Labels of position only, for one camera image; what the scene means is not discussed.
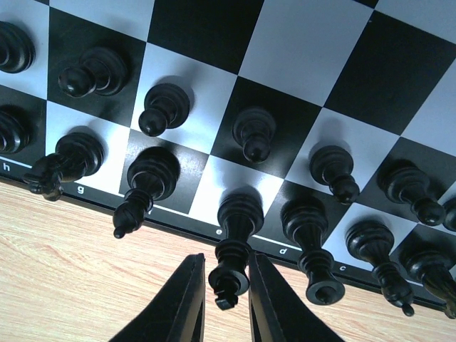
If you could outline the black chess piece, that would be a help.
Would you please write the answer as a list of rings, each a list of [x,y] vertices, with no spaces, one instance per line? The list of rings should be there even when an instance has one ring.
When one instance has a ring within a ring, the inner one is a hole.
[[[128,66],[113,49],[95,46],[85,51],[77,64],[64,68],[58,76],[59,88],[72,98],[91,93],[111,96],[128,80]]]
[[[455,319],[455,280],[448,269],[450,259],[436,249],[424,249],[404,254],[400,261],[408,276],[444,301],[443,312]]]
[[[400,275],[398,265],[389,254],[395,239],[383,223],[365,220],[355,223],[346,233],[346,248],[355,259],[368,262],[385,300],[402,310],[407,317],[414,315],[413,290]]]
[[[16,154],[30,145],[34,124],[23,108],[15,105],[1,106],[1,154]]]
[[[285,237],[301,247],[297,266],[309,280],[306,298],[319,306],[340,301],[345,287],[332,273],[333,255],[322,248],[328,230],[323,203],[315,197],[289,201],[281,209],[281,223]]]
[[[259,106],[241,110],[232,126],[232,135],[242,147],[246,160],[259,164],[271,152],[271,140],[276,132],[276,121],[272,114]]]
[[[168,198],[180,176],[180,163],[164,147],[149,147],[131,163],[127,172],[130,189],[113,215],[113,235],[123,238],[138,230],[154,202]]]
[[[138,119],[139,128],[147,136],[157,137],[186,121],[190,114],[190,99],[178,85],[161,83],[147,92],[144,108]]]
[[[257,197],[238,192],[224,198],[217,219],[227,236],[215,248],[218,265],[209,273],[208,282],[216,305],[224,311],[234,308],[249,289],[245,269],[252,248],[247,240],[262,228],[264,213]]]
[[[29,35],[17,25],[1,21],[1,71],[20,73],[28,69],[36,56]]]
[[[105,151],[88,133],[69,133],[58,140],[55,152],[37,160],[22,180],[28,190],[55,202],[63,194],[63,183],[74,182],[99,171]]]
[[[352,171],[351,154],[337,145],[328,145],[317,150],[311,157],[309,171],[314,181],[328,186],[337,201],[344,205],[355,202],[360,194]]]

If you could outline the black pawn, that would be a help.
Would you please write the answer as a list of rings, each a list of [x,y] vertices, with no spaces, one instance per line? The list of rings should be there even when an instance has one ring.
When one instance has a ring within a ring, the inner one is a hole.
[[[443,226],[452,231],[456,231],[456,197],[453,197],[446,201],[443,204],[443,208],[445,209],[445,219],[443,221]]]
[[[418,221],[434,227],[445,220],[446,211],[430,191],[430,177],[409,160],[395,160],[380,169],[378,185],[396,204],[408,204]]]

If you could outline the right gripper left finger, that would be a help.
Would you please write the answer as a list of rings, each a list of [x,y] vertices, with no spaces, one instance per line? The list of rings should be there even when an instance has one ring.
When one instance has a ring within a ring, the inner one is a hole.
[[[202,341],[205,257],[190,254],[153,300],[112,341]]]

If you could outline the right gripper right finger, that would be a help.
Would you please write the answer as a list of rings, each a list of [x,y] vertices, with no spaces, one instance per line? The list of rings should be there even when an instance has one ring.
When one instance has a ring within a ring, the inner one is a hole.
[[[341,341],[302,302],[264,254],[249,255],[249,312],[253,341]]]

